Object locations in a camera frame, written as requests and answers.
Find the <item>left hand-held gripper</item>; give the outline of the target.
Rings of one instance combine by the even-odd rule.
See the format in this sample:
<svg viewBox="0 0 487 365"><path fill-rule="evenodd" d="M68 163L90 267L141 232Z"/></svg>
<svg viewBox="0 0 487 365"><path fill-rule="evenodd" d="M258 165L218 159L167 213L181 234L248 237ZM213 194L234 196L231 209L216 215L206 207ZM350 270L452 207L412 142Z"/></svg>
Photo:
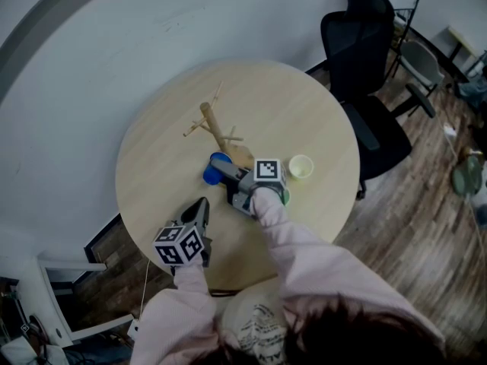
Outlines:
<svg viewBox="0 0 487 365"><path fill-rule="evenodd" d="M169 267L188 266L198 256L207 268L212 252L212 240L205 236L209 223L210 204L200 198L181 215L184 225L162 227L152 243L161 263Z"/></svg>

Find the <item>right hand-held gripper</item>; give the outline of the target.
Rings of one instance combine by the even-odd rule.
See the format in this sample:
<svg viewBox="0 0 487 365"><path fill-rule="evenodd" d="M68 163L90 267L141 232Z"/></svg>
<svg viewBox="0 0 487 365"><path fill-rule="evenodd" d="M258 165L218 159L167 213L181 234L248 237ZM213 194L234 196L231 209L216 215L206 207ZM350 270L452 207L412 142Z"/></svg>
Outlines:
<svg viewBox="0 0 487 365"><path fill-rule="evenodd" d="M285 171L277 159L255 159L254 168L247 170L225 160L212 158L210 167L217 174L217 183L227 179L228 203L246 215L250 215L251 198L257 189L271 189L281 201L287 189Z"/></svg>

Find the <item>blue plastic cup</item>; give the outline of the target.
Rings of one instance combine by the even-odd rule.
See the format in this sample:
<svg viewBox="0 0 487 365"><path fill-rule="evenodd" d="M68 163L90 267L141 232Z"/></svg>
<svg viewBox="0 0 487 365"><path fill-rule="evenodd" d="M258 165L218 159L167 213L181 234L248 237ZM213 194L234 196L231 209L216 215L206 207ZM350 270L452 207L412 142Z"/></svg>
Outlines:
<svg viewBox="0 0 487 365"><path fill-rule="evenodd" d="M213 154L211 154L209 160L213 160L213 159L222 160L224 162L232 163L232 159L228 155L226 155L225 153L220 152L220 151L217 151L217 152L214 152ZM205 168L203 174L202 174L202 178L207 184L209 184L211 186L215 186L223 180L224 176L220 171L216 170L209 163L208 166Z"/></svg>

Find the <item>wooden cup tree stand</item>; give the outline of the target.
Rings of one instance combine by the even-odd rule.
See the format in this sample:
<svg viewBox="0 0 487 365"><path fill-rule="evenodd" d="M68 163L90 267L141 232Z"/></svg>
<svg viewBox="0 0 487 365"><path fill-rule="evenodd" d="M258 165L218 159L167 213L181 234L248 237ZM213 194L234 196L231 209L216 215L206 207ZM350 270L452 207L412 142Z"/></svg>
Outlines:
<svg viewBox="0 0 487 365"><path fill-rule="evenodd" d="M214 138L220 151L228 155L234 164L238 167L252 170L254 167L254 156L250 149L244 145L244 138L235 135L236 126L234 125L228 134L224 134L216 119L214 107L219 100L222 86L223 82L221 81L210 103L204 102L200 104L199 108L202 118L199 121L193 121L189 129L183 133L183 136L188 137L197 129L203 129Z"/></svg>

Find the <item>yellow plastic cup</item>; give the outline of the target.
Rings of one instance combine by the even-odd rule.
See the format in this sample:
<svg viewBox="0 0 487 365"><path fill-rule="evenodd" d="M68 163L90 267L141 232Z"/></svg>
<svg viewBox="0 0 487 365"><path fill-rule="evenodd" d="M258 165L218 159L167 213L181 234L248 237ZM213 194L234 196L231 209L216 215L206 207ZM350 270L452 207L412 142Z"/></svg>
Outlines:
<svg viewBox="0 0 487 365"><path fill-rule="evenodd" d="M314 171L314 162L308 156L298 154L289 160L288 169L295 179L306 179Z"/></svg>

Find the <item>person's left forearm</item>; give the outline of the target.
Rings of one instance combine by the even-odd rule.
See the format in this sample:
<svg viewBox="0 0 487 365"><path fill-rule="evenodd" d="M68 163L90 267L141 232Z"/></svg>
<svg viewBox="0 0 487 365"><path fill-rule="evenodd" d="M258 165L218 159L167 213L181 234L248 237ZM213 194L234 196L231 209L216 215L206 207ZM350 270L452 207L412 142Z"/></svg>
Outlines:
<svg viewBox="0 0 487 365"><path fill-rule="evenodd" d="M187 306L198 311L212 307L212 298L200 261L175 268L173 278L177 288L177 296Z"/></svg>

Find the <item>person's right forearm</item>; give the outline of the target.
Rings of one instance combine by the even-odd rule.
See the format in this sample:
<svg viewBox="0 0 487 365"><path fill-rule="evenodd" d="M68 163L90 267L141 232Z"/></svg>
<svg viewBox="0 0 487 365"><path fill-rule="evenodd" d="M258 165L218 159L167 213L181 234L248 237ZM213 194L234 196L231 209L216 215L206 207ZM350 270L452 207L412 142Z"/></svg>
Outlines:
<svg viewBox="0 0 487 365"><path fill-rule="evenodd" d="M251 198L251 211L265 235L271 257L281 268L323 265L337 259L340 249L324 242L303 224L288 217L278 194L258 188Z"/></svg>

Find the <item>person's torso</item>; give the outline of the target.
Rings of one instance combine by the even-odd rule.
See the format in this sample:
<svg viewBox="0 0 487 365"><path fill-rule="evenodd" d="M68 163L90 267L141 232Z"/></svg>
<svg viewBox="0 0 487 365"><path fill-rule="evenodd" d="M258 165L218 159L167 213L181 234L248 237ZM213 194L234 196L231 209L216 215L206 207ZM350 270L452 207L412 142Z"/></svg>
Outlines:
<svg viewBox="0 0 487 365"><path fill-rule="evenodd" d="M255 357L260 365L289 365L288 323L274 278L216 300L216 321L225 342Z"/></svg>

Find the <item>black mesh office chair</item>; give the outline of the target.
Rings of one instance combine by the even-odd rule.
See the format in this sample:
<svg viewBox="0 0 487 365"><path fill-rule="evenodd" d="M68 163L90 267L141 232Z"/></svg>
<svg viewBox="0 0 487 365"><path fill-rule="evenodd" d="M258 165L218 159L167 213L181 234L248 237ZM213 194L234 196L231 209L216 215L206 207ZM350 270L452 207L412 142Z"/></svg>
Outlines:
<svg viewBox="0 0 487 365"><path fill-rule="evenodd" d="M403 161L412 145L393 112L376 97L384 85L393 38L389 0L347 0L344 11L326 14L320 32L329 68L330 92L345 110L358 143L359 189Z"/></svg>

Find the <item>grey shell chair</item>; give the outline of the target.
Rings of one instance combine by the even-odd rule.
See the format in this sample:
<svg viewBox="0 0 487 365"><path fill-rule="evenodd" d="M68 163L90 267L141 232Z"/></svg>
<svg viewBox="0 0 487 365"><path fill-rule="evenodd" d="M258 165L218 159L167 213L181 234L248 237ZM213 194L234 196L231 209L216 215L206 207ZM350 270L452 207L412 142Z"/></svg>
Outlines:
<svg viewBox="0 0 487 365"><path fill-rule="evenodd" d="M444 80L436 57L422 43L412 40L401 45L396 60L397 65L393 75L396 74L398 67L402 66L427 90L427 94L423 94L414 84L407 84L406 89L410 97L393 110L393 116L398 117L407 112L411 116L418 108L422 108L433 119L436 112L428 97Z"/></svg>

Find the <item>green floor fan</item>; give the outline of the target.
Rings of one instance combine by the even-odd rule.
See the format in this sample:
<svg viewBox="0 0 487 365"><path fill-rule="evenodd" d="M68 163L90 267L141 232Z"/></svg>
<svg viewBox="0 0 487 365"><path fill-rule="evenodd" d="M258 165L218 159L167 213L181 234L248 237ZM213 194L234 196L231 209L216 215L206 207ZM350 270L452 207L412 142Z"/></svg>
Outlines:
<svg viewBox="0 0 487 365"><path fill-rule="evenodd" d="M478 158L468 156L454 167L451 181L457 195L461 197L475 195L482 186L482 167Z"/></svg>

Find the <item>beige desk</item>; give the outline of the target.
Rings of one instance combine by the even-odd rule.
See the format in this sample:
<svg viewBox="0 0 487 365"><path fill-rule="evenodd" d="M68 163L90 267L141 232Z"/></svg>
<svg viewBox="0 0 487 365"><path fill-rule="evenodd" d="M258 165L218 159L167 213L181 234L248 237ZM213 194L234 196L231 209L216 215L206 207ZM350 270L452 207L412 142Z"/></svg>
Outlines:
<svg viewBox="0 0 487 365"><path fill-rule="evenodd" d="M461 49L465 49L470 56L477 57L477 51L469 44L461 32L457 31L452 26L448 26L447 31L456 41L456 45L449 56L449 60L453 61Z"/></svg>

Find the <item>white cabinet frame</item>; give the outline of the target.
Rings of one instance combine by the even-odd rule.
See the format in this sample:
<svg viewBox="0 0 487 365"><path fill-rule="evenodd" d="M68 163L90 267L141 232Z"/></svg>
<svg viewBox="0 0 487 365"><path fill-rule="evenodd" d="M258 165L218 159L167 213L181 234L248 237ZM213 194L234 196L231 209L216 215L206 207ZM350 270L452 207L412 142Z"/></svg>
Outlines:
<svg viewBox="0 0 487 365"><path fill-rule="evenodd" d="M127 314L90 328L71 330L59 307L47 273L48 270L92 272L106 269L103 263L57 262L32 258L27 263L16 287L24 315L37 317L51 343L61 348L72 346L76 341L132 322L134 317Z"/></svg>

